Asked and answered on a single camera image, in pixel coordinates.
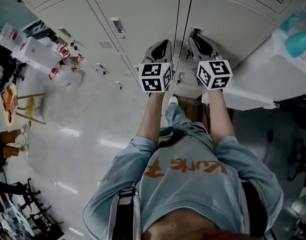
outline orange text print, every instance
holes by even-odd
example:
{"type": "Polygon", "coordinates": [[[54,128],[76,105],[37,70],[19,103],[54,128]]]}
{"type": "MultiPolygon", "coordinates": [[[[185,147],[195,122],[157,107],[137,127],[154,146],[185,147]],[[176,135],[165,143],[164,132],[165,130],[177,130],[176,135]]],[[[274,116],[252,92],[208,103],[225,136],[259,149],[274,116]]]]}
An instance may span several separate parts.
{"type": "MultiPolygon", "coordinates": [[[[227,175],[226,168],[218,161],[197,161],[196,163],[192,162],[190,166],[187,166],[186,158],[176,158],[171,160],[171,164],[169,168],[176,171],[181,171],[185,174],[187,171],[199,171],[203,170],[205,173],[211,174],[217,168],[224,174],[227,175]]],[[[164,176],[165,174],[160,173],[162,169],[159,167],[159,160],[158,158],[155,159],[152,165],[148,165],[144,172],[145,176],[149,176],[150,178],[159,178],[164,176]]]]}
{"type": "Polygon", "coordinates": [[[152,165],[146,167],[146,170],[143,175],[149,176],[150,178],[159,178],[164,176],[163,173],[156,173],[157,171],[161,171],[161,168],[159,167],[158,158],[156,158],[152,165]]]}

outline black and white marker cube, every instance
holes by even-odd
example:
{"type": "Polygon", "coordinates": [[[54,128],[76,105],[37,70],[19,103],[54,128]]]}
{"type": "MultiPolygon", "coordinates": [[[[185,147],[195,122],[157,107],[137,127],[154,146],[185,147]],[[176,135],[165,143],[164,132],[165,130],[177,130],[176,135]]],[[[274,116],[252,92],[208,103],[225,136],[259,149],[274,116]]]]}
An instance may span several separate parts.
{"type": "Polygon", "coordinates": [[[164,93],[172,79],[171,63],[140,64],[138,79],[143,92],[164,93]]]}
{"type": "Polygon", "coordinates": [[[227,60],[200,61],[197,77],[208,90],[222,89],[233,73],[227,60]]]}

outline floor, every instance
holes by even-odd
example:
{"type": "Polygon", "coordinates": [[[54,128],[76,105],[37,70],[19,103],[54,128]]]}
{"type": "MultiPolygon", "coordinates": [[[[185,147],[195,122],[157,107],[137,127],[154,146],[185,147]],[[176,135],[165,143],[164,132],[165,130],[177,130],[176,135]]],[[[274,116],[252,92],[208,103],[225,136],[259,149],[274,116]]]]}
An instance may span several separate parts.
{"type": "Polygon", "coordinates": [[[289,240],[294,233],[297,215],[291,209],[293,202],[300,196],[304,185],[304,174],[294,181],[288,181],[298,164],[289,164],[287,157],[292,153],[297,138],[303,138],[306,146],[306,129],[301,129],[291,112],[268,109],[240,111],[235,114],[235,129],[238,141],[248,146],[260,159],[264,159],[268,131],[273,130],[273,141],[265,164],[277,179],[284,192],[284,205],[272,230],[277,240],[289,240]]]}
{"type": "MultiPolygon", "coordinates": [[[[45,73],[28,68],[25,80],[18,85],[19,95],[41,92],[47,93],[45,98],[38,97],[36,101],[46,125],[32,123],[26,137],[29,151],[8,160],[7,180],[24,183],[31,177],[42,192],[42,202],[52,206],[52,216],[64,221],[63,239],[88,240],[82,210],[114,156],[136,134],[148,95],[121,91],[98,73],[86,74],[78,90],[67,91],[50,85],[45,73]]],[[[294,182],[287,181],[294,170],[287,156],[295,138],[306,136],[306,132],[298,128],[290,113],[271,113],[265,109],[238,112],[234,121],[239,141],[259,158],[265,153],[268,130],[274,129],[266,164],[277,175],[285,194],[284,208],[273,227],[277,238],[284,240],[296,222],[289,207],[303,184],[302,175],[294,182]]],[[[24,123],[18,117],[8,130],[24,123]]],[[[164,116],[162,125],[166,125],[164,116]]]]}
{"type": "MultiPolygon", "coordinates": [[[[44,100],[36,99],[46,125],[32,123],[26,140],[29,151],[8,160],[7,180],[24,183],[32,178],[43,203],[52,206],[50,213],[64,221],[65,239],[90,239],[82,210],[115,155],[135,136],[144,113],[147,94],[121,91],[115,85],[99,73],[86,74],[78,90],[67,91],[51,86],[45,73],[28,68],[18,86],[19,95],[47,93],[44,100]]],[[[17,117],[8,130],[24,123],[17,117]]]]}

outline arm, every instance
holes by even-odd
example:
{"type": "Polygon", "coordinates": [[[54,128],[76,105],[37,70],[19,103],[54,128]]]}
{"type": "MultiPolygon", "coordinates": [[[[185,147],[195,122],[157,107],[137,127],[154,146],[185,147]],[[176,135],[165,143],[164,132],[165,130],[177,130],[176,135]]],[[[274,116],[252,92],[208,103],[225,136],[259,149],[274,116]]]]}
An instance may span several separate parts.
{"type": "Polygon", "coordinates": [[[276,176],[248,148],[238,143],[220,90],[209,90],[211,137],[217,147],[215,156],[233,167],[240,179],[251,182],[268,215],[271,228],[283,205],[283,191],[276,176]]]}
{"type": "Polygon", "coordinates": [[[161,113],[164,93],[152,93],[145,110],[142,123],[137,131],[137,136],[145,137],[153,143],[158,143],[159,129],[161,126],[161,113]]]}
{"type": "Polygon", "coordinates": [[[220,90],[207,91],[211,115],[211,138],[216,148],[227,136],[235,136],[233,124],[229,118],[223,94],[220,90]]]}
{"type": "Polygon", "coordinates": [[[270,229],[283,205],[283,191],[275,174],[234,136],[228,136],[218,144],[215,156],[235,168],[240,179],[254,185],[266,209],[267,229],[270,229]]]}
{"type": "Polygon", "coordinates": [[[152,93],[137,136],[117,154],[95,195],[83,211],[84,223],[95,239],[106,239],[113,197],[121,190],[135,186],[156,149],[163,96],[163,93],[152,93]]]}

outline jeans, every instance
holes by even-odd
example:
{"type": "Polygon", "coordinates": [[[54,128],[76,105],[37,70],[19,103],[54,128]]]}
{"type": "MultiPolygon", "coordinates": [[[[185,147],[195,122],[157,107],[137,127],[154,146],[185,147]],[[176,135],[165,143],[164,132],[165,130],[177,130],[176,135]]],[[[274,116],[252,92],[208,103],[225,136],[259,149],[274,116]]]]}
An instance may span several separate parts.
{"type": "Polygon", "coordinates": [[[170,103],[165,112],[165,117],[168,123],[168,126],[174,126],[179,123],[191,123],[186,116],[184,111],[176,104],[170,103]]]}

